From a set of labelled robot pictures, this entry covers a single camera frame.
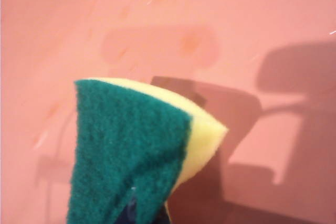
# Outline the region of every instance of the pink wall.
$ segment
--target pink wall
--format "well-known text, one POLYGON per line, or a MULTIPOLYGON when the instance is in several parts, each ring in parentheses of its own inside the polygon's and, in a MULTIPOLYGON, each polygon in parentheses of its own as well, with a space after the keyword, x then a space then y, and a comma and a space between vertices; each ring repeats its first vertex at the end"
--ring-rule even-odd
POLYGON ((336 0, 2 0, 3 223, 65 223, 73 81, 126 77, 231 129, 176 223, 336 223, 336 0))

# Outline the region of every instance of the sponge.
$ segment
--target sponge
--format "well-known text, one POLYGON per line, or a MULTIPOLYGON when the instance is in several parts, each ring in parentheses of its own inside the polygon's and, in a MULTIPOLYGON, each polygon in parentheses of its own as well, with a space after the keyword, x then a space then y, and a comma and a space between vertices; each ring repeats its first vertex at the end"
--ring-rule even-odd
POLYGON ((136 223, 150 224, 227 132, 169 90, 114 78, 83 79, 76 86, 78 137, 68 224, 114 223, 134 194, 136 223))

